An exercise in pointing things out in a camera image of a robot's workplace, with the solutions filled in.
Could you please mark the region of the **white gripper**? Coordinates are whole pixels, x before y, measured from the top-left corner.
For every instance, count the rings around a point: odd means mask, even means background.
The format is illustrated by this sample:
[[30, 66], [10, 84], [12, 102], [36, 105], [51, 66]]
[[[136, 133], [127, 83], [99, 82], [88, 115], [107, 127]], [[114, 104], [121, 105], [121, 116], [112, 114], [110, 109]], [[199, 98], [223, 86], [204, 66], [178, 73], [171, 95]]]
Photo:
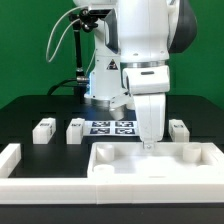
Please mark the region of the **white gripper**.
[[143, 148], [153, 149], [164, 134], [165, 94], [134, 95], [133, 100]]

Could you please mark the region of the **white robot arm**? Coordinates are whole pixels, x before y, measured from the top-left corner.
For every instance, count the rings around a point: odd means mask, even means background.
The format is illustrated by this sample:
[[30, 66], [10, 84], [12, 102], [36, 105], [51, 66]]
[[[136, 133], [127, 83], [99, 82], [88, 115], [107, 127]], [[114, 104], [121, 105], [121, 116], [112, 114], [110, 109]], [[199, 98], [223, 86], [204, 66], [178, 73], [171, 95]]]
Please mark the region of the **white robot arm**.
[[73, 0], [82, 27], [95, 35], [95, 66], [84, 99], [120, 120], [135, 111], [140, 140], [152, 147], [163, 138], [167, 65], [197, 34], [189, 0]]

